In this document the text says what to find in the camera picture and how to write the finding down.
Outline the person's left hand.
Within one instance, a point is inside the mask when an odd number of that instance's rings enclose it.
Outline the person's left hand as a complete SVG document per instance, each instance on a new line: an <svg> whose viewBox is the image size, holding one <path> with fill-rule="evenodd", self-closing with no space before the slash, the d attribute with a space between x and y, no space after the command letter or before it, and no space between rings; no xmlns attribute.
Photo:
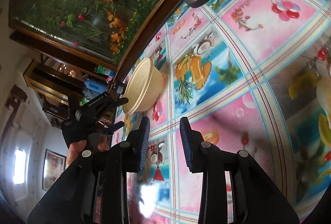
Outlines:
<svg viewBox="0 0 331 224"><path fill-rule="evenodd" d="M81 140L79 142L73 142L70 144L68 149L68 156L66 160L66 168L68 168L71 163L75 161L75 159L78 157L78 155L84 151L84 148L86 147L86 140ZM107 137L102 136L101 142L98 144L98 150L99 151L107 151L109 150L109 145L107 143Z"/></svg>

